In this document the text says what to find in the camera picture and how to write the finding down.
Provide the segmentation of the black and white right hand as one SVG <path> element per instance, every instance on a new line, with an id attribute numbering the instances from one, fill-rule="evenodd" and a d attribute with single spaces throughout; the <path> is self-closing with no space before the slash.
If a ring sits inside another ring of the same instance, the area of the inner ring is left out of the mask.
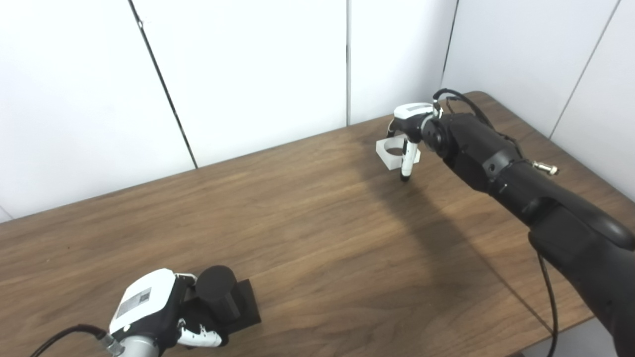
<path id="1" fill-rule="evenodd" d="M 438 111 L 429 103 L 410 103 L 394 109 L 394 117 L 388 125 L 387 138 L 397 132 L 406 135 L 402 145 L 400 168 L 401 181 L 409 181 L 415 163 L 419 143 L 422 140 L 422 128 L 426 121 L 435 118 Z"/>

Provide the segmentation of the black and white left hand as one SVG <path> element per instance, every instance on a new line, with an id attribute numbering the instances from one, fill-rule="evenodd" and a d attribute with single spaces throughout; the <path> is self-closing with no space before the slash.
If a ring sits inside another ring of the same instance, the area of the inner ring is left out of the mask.
<path id="1" fill-rule="evenodd" d="M 114 357 L 161 357 L 177 345 L 189 349 L 219 348 L 229 343 L 205 325 L 204 318 L 189 317 L 186 303 L 193 298 L 197 276 L 161 268 L 145 274 L 125 290 L 109 325 Z"/>

